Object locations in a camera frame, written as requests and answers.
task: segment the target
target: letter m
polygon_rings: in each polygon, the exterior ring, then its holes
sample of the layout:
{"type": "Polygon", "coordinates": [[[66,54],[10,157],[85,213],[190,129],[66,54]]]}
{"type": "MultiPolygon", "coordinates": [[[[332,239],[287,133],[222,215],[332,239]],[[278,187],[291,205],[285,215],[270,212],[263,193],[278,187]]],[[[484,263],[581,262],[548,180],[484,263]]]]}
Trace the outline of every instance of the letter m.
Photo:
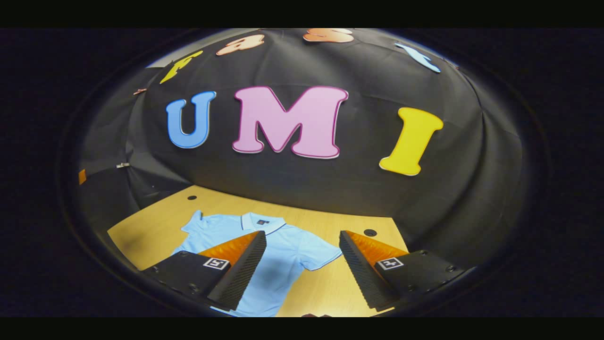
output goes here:
{"type": "Polygon", "coordinates": [[[302,157],[332,159],[339,155],[335,145],[336,121],[340,104],[348,92],[335,87],[311,87],[298,98],[289,111],[269,87],[239,90],[241,101],[239,139],[233,143],[237,152],[255,154],[264,149],[258,140],[257,127],[275,152],[281,152],[300,127],[300,139],[292,152],[302,157]]]}

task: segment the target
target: polo shirt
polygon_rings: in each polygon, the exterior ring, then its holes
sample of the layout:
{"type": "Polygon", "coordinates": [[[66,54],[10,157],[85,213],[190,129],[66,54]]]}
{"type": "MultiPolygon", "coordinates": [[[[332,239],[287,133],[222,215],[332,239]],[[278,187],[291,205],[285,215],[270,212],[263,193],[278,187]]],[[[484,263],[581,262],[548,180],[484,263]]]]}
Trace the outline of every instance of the polo shirt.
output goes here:
{"type": "Polygon", "coordinates": [[[293,283],[306,270],[317,270],[342,255],[315,234],[287,224],[280,217],[247,213],[243,216],[201,216],[196,211],[181,229],[188,233],[173,254],[199,253],[257,230],[266,234],[266,249],[243,293],[237,310],[220,312],[233,316],[275,316],[293,283]]]}

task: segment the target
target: yellow letter i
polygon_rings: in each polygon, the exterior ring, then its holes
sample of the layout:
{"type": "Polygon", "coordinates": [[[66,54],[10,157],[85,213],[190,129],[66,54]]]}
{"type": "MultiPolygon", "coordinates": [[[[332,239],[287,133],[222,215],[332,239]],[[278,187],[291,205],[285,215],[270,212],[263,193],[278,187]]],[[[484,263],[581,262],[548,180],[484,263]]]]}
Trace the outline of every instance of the yellow letter i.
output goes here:
{"type": "Polygon", "coordinates": [[[379,162],[379,167],[407,176],[415,176],[422,169],[419,160],[428,146],[432,134],[443,128],[443,121],[435,115],[414,108],[399,109],[403,130],[389,157],[379,162]]]}

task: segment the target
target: table surface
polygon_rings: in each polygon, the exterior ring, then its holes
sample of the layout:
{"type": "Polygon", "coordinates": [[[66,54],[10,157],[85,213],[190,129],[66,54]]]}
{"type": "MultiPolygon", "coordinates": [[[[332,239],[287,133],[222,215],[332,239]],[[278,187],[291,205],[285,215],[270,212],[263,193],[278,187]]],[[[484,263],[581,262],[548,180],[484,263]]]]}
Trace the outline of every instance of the table surface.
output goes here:
{"type": "MultiPolygon", "coordinates": [[[[190,186],[109,229],[109,236],[121,252],[139,270],[168,258],[180,246],[187,233],[181,228],[196,210],[204,216],[243,215],[248,212],[283,217],[287,224],[308,230],[338,247],[339,233],[350,230],[408,251],[404,240],[389,217],[367,217],[312,211],[238,197],[199,186],[190,186]],[[197,196],[194,200],[188,197],[197,196]]],[[[292,285],[277,316],[373,316],[343,256],[314,272],[305,270],[292,285]]]]}

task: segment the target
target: letter u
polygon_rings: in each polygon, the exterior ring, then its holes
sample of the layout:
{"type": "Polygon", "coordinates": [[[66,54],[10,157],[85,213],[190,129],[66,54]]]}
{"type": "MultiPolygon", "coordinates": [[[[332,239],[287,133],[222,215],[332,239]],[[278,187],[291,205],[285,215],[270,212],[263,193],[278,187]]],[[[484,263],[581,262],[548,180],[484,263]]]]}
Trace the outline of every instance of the letter u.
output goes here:
{"type": "Polygon", "coordinates": [[[210,133],[210,101],[215,97],[216,92],[206,91],[191,98],[191,103],[195,105],[195,130],[191,134],[182,132],[182,108],[187,101],[175,100],[165,107],[168,112],[168,136],[174,145],[193,149],[205,142],[210,133]]]}

